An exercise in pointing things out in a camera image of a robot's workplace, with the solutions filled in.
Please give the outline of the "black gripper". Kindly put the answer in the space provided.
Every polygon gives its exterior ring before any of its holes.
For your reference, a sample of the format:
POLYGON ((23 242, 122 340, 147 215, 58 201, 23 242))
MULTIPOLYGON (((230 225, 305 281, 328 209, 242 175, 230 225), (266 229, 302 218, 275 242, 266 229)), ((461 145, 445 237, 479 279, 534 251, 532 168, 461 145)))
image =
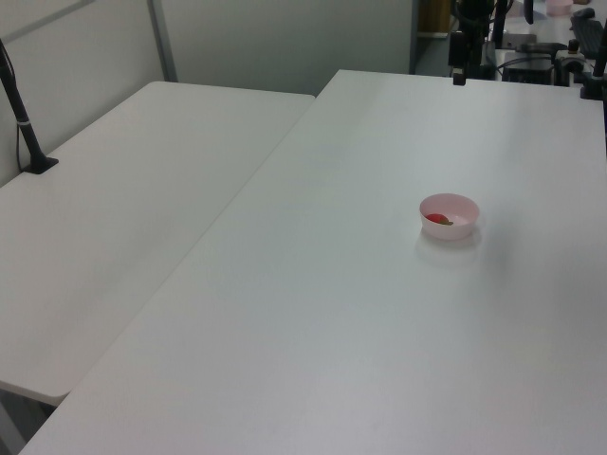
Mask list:
POLYGON ((453 68, 453 84, 457 86, 466 85, 467 74, 465 67, 469 61, 469 43, 465 32, 453 31, 450 34, 449 66, 453 68))

